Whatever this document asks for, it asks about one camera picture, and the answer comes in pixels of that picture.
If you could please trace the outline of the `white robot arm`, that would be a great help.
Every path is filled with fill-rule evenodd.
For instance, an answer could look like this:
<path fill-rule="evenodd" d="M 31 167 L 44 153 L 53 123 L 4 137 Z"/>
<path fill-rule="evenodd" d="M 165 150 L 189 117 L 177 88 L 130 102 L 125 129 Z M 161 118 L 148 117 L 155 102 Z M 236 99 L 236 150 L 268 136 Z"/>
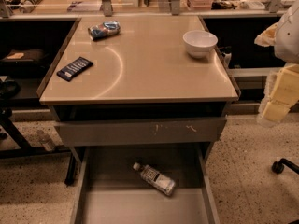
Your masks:
<path fill-rule="evenodd" d="M 280 123 L 299 101 L 299 0 L 261 34 L 254 43 L 274 47 L 277 58 L 285 65 L 277 72 L 271 71 L 264 87 L 257 122 L 264 127 Z"/>

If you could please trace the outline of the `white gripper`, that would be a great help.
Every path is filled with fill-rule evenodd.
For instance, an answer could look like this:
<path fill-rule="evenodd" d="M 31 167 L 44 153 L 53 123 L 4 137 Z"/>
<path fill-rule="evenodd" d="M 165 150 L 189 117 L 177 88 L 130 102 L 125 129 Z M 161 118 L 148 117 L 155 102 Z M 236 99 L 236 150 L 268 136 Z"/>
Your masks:
<path fill-rule="evenodd" d="M 257 117 L 257 122 L 264 127 L 279 124 L 299 101 L 299 34 L 295 28 L 289 22 L 276 22 L 254 40 L 258 46 L 273 46 L 275 56 L 285 62 L 266 79 Z"/>

